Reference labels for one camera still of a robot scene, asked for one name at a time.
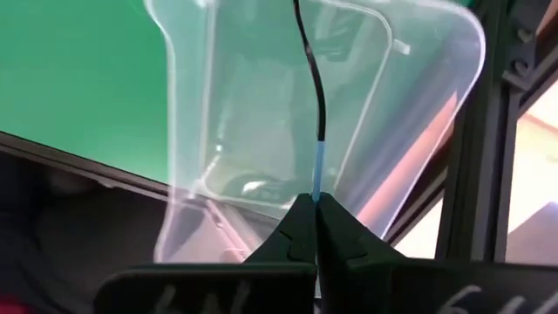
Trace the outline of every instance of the black wire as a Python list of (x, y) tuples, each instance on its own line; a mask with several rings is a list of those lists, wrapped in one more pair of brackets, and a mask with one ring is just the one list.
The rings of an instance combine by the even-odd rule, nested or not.
[(303, 39), (304, 53), (306, 54), (306, 59), (308, 60), (308, 65), (310, 66), (310, 72), (312, 73), (312, 78), (314, 79), (314, 87), (316, 88), (317, 96), (317, 140), (325, 140), (325, 96), (323, 95), (322, 79), (320, 78), (320, 71), (317, 69), (316, 59), (314, 58), (314, 53), (306, 37), (306, 31), (304, 30), (303, 17), (300, 14), (300, 3), (299, 0), (293, 0), (295, 7), (296, 23), (298, 24), (298, 30), (300, 36)]

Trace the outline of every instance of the clear plastic bin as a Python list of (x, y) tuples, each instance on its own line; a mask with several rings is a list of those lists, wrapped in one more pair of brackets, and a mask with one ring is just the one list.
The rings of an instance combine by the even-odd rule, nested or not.
[[(155, 260), (243, 261), (312, 189), (316, 92), (291, 0), (146, 0), (167, 44), (170, 183)], [(327, 103), (322, 190), (378, 236), (480, 74), (467, 9), (301, 0)]]

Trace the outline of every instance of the blue cable sleeve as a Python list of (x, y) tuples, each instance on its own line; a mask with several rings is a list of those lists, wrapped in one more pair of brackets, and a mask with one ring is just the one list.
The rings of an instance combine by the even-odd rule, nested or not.
[(325, 143), (319, 140), (316, 146), (316, 162), (314, 163), (314, 188), (312, 189), (312, 200), (315, 204), (317, 204), (317, 202), (320, 200), (324, 150)]

